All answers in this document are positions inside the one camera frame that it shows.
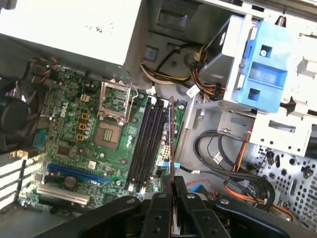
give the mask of screw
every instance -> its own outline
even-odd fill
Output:
[[[265,57],[267,55],[267,52],[265,50],[260,51],[260,56]]]
[[[189,193],[189,194],[187,195],[187,198],[195,198],[195,195],[192,194],[192,193]]]
[[[227,204],[229,204],[229,201],[227,199],[222,199],[222,200],[220,200],[220,203],[227,205]]]
[[[160,197],[160,198],[165,198],[166,196],[167,196],[166,193],[160,193],[158,197]]]
[[[134,203],[134,198],[127,200],[126,203]]]

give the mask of blue pcie slot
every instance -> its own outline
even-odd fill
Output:
[[[91,173],[82,172],[79,170],[74,170],[74,169],[64,167],[64,166],[48,164],[47,168],[49,171],[60,172],[60,173],[65,174],[65,175],[75,176],[75,177],[81,178],[81,179],[87,179],[87,180],[92,180],[92,181],[96,181],[96,182],[111,182],[111,179],[103,178],[101,176],[94,175]]]

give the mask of ventilation hole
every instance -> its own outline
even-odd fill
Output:
[[[295,161],[294,159],[290,159],[290,160],[289,160],[289,163],[290,163],[291,165],[294,165],[294,164],[296,163],[296,161]]]

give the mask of pcie slot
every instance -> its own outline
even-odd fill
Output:
[[[82,172],[82,171],[71,169],[71,168],[64,167],[64,166],[48,164],[47,169],[49,171],[52,171],[52,172],[60,172],[60,173],[65,174],[65,175],[75,176],[75,177],[81,178],[81,179],[87,179],[87,180],[92,180],[92,181],[96,181],[96,182],[111,182],[111,180],[108,178],[103,178],[103,177],[98,176],[98,175],[94,175],[94,174],[87,173],[87,172]]]
[[[137,170],[138,166],[141,165],[140,164],[141,157],[142,157],[141,151],[142,151],[143,145],[144,145],[145,140],[146,140],[146,134],[147,134],[147,131],[149,129],[149,125],[151,123],[153,111],[154,111],[154,109],[152,108],[151,102],[148,102],[146,107],[145,107],[143,119],[142,119],[141,126],[140,126],[140,132],[139,132],[136,144],[135,144],[135,149],[134,149],[134,153],[132,156],[132,160],[130,162],[130,169],[128,172],[127,181],[126,181],[126,185],[125,185],[126,189],[128,188],[130,183],[134,182],[134,176],[136,174],[136,170]]]
[[[37,193],[83,205],[87,205],[90,199],[90,196],[48,185],[39,185]]]
[[[162,108],[157,109],[156,117],[153,122],[152,131],[149,138],[149,144],[145,154],[145,162],[141,167],[142,170],[138,174],[138,178],[136,179],[136,182],[140,183],[141,186],[143,184],[146,184],[147,180],[149,179],[150,172],[154,163],[154,154],[156,152],[156,147],[162,135],[165,115],[166,113]]]

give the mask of blue plastic latch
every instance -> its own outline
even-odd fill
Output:
[[[247,41],[243,55],[243,86],[233,91],[232,100],[276,113],[296,35],[285,27],[264,21],[258,23],[257,28],[255,39]]]

